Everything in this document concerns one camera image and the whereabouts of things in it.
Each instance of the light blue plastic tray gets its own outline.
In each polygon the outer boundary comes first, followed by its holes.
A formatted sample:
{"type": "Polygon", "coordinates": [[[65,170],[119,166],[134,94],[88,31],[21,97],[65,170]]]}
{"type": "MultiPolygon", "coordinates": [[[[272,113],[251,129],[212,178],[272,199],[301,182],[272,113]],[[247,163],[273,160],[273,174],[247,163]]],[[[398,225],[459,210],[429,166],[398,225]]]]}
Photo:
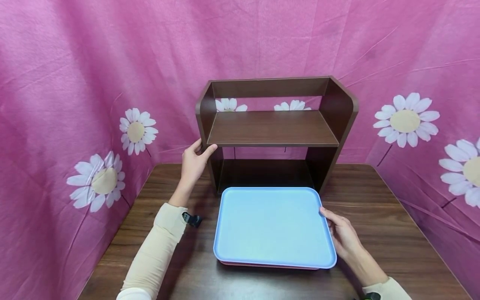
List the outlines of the light blue plastic tray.
{"type": "Polygon", "coordinates": [[[336,253],[311,188],[228,188],[214,254],[224,264],[330,269],[336,253]]]}

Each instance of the white daisy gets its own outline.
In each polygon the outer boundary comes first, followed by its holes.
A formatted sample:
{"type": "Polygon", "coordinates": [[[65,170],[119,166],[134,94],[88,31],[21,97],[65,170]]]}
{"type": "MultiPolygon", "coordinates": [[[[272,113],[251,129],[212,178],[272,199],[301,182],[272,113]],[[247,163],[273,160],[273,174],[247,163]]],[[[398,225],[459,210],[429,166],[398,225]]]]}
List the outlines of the white daisy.
{"type": "Polygon", "coordinates": [[[312,108],[305,107],[305,101],[292,100],[290,106],[287,102],[282,102],[280,105],[275,105],[274,110],[312,110],[312,108]]]}
{"type": "Polygon", "coordinates": [[[138,108],[128,109],[125,115],[127,118],[120,118],[122,148],[128,148],[128,155],[132,155],[133,150],[138,155],[140,151],[145,151],[145,145],[155,140],[158,130],[150,126],[156,121],[150,118],[148,112],[140,113],[138,108]]]}
{"type": "Polygon", "coordinates": [[[67,178],[67,184],[80,186],[70,194],[75,200],[73,206],[82,208],[89,204],[90,212],[98,211],[103,203],[110,208],[114,201],[120,199],[120,191],[125,188],[125,173],[121,172],[122,162],[117,154],[113,159],[113,151],[102,160],[100,155],[90,157],[90,162],[81,161],[75,165],[80,175],[67,178]]]}
{"type": "Polygon", "coordinates": [[[247,111],[245,104],[237,107],[237,100],[235,98],[221,98],[222,102],[215,100],[217,111],[247,111]]]}
{"type": "Polygon", "coordinates": [[[397,142],[403,148],[408,144],[416,147],[418,138],[424,141],[430,140],[430,135],[438,133],[437,126],[430,123],[440,117],[438,111],[426,111],[432,104],[429,98],[420,100],[419,93],[411,93],[407,99],[401,95],[393,98],[393,105],[384,105],[382,111],[378,111],[375,117],[374,128],[382,128],[378,136],[384,136],[387,143],[397,142]]]}
{"type": "Polygon", "coordinates": [[[459,140],[456,146],[449,144],[445,152],[451,159],[440,159],[443,168],[458,173],[445,173],[440,179],[450,184],[448,191],[455,196],[465,195],[470,206],[480,207],[480,139],[477,147],[467,140],[459,140]]]}

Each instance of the wooden table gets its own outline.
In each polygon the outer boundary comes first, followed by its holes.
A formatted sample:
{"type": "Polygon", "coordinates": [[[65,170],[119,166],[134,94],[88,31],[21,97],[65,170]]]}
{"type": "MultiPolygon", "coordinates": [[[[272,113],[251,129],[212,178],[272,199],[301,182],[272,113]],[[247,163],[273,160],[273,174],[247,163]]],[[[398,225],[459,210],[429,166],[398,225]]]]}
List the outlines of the wooden table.
{"type": "MultiPolygon", "coordinates": [[[[180,165],[155,167],[79,299],[115,299],[157,211],[173,194],[179,178],[180,165]]],[[[413,299],[470,299],[372,167],[336,165],[322,202],[350,219],[365,248],[413,299]]],[[[198,229],[187,227],[158,299],[351,300],[357,296],[358,285],[341,262],[319,271],[220,264],[212,250],[218,204],[205,172],[189,204],[190,212],[204,220],[198,229]]]]}

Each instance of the brown desktop shelf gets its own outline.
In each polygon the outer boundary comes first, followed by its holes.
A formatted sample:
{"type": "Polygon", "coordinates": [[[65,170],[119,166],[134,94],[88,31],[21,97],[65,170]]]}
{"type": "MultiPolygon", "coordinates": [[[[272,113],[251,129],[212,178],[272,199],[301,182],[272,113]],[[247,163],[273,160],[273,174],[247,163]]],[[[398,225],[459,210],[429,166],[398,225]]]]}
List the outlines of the brown desktop shelf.
{"type": "Polygon", "coordinates": [[[217,113],[207,144],[338,147],[338,141],[317,110],[217,113]]]}
{"type": "Polygon", "coordinates": [[[358,113],[356,98],[335,78],[209,81],[196,106],[202,145],[218,194],[233,186],[307,186],[320,194],[358,113]],[[217,112],[215,99],[322,96],[312,111],[217,112]],[[222,147],[308,147],[305,160],[224,159],[222,147]]]}

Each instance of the pink fabric backdrop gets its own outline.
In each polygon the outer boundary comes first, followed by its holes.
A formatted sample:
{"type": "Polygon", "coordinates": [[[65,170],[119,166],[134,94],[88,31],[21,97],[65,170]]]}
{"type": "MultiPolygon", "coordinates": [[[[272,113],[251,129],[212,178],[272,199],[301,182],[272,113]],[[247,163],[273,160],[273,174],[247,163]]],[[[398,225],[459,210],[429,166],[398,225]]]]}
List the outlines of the pink fabric backdrop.
{"type": "Polygon", "coordinates": [[[474,159],[444,147],[480,137],[479,15],[475,0],[0,0],[0,294],[77,298],[153,166],[199,136],[207,80],[332,74],[360,101],[340,161],[374,165],[480,298],[480,210],[464,194],[480,195],[468,182],[452,194],[439,164],[474,159]],[[411,93],[440,117],[401,148],[373,125],[411,93]]]}

